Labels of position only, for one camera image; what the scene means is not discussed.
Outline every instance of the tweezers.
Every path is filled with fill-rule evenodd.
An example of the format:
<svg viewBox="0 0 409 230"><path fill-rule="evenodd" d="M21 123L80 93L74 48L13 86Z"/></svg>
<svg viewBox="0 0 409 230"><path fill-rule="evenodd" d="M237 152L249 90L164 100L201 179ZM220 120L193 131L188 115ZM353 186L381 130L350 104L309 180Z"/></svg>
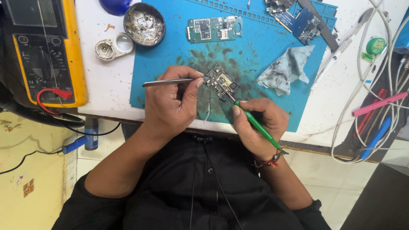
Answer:
<svg viewBox="0 0 409 230"><path fill-rule="evenodd" d="M184 77L184 78L168 79L168 80L162 80L162 81L150 81L150 82L145 82L142 85L142 87L181 84L181 83L188 83L193 80L194 80L193 78Z"/></svg>

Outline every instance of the digital multimeter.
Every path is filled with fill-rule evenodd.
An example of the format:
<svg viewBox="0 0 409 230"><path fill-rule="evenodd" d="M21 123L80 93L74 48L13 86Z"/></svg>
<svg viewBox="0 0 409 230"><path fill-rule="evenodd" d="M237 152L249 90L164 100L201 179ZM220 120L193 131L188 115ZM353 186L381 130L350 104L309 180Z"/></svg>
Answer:
<svg viewBox="0 0 409 230"><path fill-rule="evenodd" d="M69 99L42 93L44 106L78 107L88 101L74 0L2 0L5 39L14 43L29 100L45 88L71 92Z"/></svg>

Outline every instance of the green tape roll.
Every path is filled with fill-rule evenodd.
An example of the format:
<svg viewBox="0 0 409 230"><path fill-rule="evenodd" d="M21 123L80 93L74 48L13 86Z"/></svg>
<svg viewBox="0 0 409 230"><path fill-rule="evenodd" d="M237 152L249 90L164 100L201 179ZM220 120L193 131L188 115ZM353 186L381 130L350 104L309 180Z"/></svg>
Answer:
<svg viewBox="0 0 409 230"><path fill-rule="evenodd" d="M385 49L385 39L373 38L366 45L366 52L369 55L380 54Z"/></svg>

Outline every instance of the multimeter display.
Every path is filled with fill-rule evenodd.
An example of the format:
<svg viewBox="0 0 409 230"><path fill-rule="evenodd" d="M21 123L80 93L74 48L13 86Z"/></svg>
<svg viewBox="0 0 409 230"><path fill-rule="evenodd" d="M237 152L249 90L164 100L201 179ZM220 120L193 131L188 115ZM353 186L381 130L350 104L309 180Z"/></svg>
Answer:
<svg viewBox="0 0 409 230"><path fill-rule="evenodd" d="M37 1L33 0L6 0L9 6L11 19L14 25L43 26L41 16L43 16L44 26L57 27L57 21L51 0L39 0L41 8L38 8Z"/></svg>

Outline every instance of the metal ruler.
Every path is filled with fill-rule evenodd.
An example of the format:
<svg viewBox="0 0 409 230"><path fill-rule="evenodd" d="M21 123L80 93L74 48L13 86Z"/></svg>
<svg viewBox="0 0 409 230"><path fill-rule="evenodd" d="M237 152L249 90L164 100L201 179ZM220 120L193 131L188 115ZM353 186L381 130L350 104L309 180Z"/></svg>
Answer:
<svg viewBox="0 0 409 230"><path fill-rule="evenodd" d="M322 20L320 14L317 12L315 7L312 5L310 0L298 0L302 7L306 7L309 12L311 12L316 18L319 19L320 24L324 27L321 30L321 34L324 37L325 41L328 43L328 46L335 52L338 49L339 45L337 40L335 39L334 35L331 33L330 29L328 29L327 25L325 24L324 20Z"/></svg>

